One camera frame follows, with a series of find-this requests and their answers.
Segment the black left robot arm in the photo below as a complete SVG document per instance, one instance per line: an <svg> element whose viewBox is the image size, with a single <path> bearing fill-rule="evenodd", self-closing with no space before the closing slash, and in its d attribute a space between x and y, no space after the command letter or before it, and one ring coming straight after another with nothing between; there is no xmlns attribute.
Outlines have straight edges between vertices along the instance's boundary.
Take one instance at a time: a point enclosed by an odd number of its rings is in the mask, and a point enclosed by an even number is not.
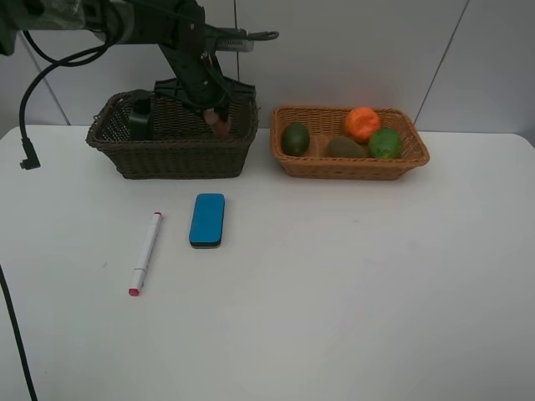
<svg viewBox="0 0 535 401"><path fill-rule="evenodd" d="M18 33L32 30L85 30L101 45L53 59L28 86L19 106L19 125L25 125L29 98L38 84L57 68L91 63L114 45L151 44L160 48L175 77L158 91L172 91L211 127L224 135L230 129L228 109L236 85L224 76L217 52L250 52L256 41L277 33L248 33L206 22L196 1L3 1L1 53L14 52Z"/></svg>

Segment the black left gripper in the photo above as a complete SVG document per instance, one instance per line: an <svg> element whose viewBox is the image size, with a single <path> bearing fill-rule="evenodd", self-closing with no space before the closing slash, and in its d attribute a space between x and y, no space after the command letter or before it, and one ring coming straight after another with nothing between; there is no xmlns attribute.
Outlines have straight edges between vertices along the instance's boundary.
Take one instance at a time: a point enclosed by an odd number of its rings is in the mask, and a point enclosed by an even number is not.
<svg viewBox="0 0 535 401"><path fill-rule="evenodd" d="M224 124L230 124L235 104L256 104L256 88L226 77L217 63L171 63L171 69L175 77L156 81L154 94L175 99L196 112L213 109L221 113Z"/></svg>

